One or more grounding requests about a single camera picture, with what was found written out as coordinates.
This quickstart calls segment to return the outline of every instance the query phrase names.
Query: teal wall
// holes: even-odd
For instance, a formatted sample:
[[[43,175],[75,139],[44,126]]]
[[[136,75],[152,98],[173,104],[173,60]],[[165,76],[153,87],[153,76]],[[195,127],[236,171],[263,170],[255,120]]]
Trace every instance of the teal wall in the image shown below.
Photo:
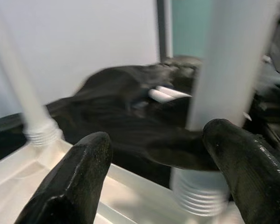
[[[173,55],[203,58],[212,0],[172,0]]]

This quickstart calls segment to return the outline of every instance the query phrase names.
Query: white threaded fitting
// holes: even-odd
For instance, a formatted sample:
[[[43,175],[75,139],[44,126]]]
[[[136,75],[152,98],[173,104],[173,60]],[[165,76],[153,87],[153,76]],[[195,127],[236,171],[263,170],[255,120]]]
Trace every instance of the white threaded fitting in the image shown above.
[[[192,214],[211,217],[227,207],[229,187],[221,172],[173,168],[170,184],[178,204]]]
[[[24,130],[24,134],[37,147],[48,146],[56,139],[62,138],[63,135],[53,119],[47,119],[47,122],[37,129],[29,129],[28,127]]]

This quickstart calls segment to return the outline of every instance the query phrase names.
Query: white wall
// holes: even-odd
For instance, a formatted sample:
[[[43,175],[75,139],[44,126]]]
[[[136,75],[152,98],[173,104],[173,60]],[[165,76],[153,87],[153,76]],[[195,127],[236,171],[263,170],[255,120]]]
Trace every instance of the white wall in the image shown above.
[[[154,0],[0,0],[43,104],[105,67],[159,60]],[[0,117],[20,112],[0,71]]]

